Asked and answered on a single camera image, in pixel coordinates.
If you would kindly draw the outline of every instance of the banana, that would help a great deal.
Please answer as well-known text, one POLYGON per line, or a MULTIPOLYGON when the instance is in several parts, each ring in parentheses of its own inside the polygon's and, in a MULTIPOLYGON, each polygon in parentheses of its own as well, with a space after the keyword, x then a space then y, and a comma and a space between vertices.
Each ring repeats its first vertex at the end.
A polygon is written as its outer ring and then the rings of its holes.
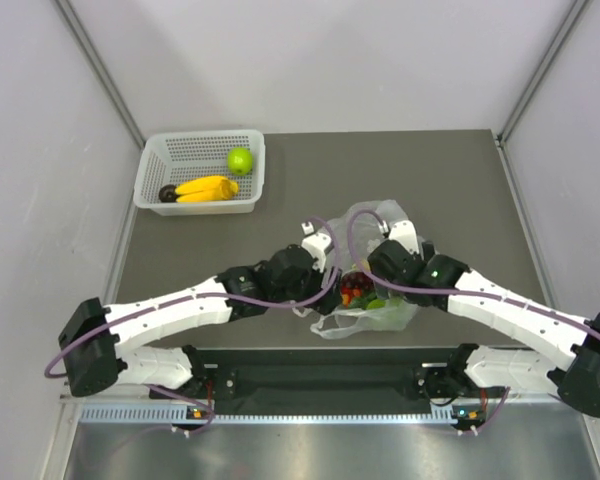
POLYGON ((179 203, 193 203, 230 200, 238 193, 239 188, 236 182, 222 175, 196 178, 176 188, 176 195, 178 195, 176 201, 179 203))

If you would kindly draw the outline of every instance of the white backdrop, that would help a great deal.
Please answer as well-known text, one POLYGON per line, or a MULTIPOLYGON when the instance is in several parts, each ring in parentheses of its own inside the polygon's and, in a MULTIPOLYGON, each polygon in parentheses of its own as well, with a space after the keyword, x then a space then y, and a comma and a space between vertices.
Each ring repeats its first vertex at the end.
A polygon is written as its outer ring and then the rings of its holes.
POLYGON ((145 135, 499 131, 569 0, 73 0, 145 135))
POLYGON ((43 368, 103 292, 138 158, 52 2, 0 2, 0 479, 41 468, 62 387, 43 368))
POLYGON ((600 311, 600 0, 509 141, 560 306, 600 311))

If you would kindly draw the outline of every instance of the gray table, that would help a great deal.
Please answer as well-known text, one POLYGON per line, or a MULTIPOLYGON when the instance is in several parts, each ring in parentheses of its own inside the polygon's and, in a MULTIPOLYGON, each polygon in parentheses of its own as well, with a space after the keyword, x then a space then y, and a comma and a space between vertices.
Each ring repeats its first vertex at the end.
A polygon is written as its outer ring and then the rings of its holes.
MULTIPOLYGON (((503 286, 542 301, 505 173, 489 131, 267 135, 264 193, 246 215, 137 215, 119 302, 196 284, 252 264, 301 239, 310 215, 333 218, 353 203, 395 199, 418 232, 503 286), (259 232, 247 235, 247 232, 259 232)), ((270 310, 258 318, 203 327, 163 346, 203 348, 411 347, 463 342, 511 345, 497 332, 435 309, 402 332, 365 332, 326 341, 315 318, 270 310)))

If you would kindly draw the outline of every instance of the perforated basket wall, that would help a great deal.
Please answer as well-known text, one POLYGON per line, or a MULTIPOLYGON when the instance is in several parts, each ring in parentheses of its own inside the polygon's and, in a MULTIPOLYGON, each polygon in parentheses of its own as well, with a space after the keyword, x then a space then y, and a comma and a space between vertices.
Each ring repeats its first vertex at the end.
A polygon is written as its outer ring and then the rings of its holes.
POLYGON ((184 132, 154 135, 142 152, 134 188, 134 203, 160 215, 201 215, 251 212, 262 195, 265 169, 264 136, 256 130, 184 132), (227 167, 227 154, 248 148, 253 170, 235 176, 227 167), (231 200, 204 203, 161 203, 164 185, 179 185, 194 178, 225 175, 238 182, 240 191, 231 200))

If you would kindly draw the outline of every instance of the green apple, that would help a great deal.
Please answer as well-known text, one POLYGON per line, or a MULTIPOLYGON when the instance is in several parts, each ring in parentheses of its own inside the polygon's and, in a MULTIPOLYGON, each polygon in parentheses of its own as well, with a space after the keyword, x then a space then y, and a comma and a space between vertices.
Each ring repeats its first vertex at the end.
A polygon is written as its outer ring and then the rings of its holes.
POLYGON ((234 175, 246 175, 253 168, 253 155, 246 148, 234 148, 227 156, 227 165, 234 175))

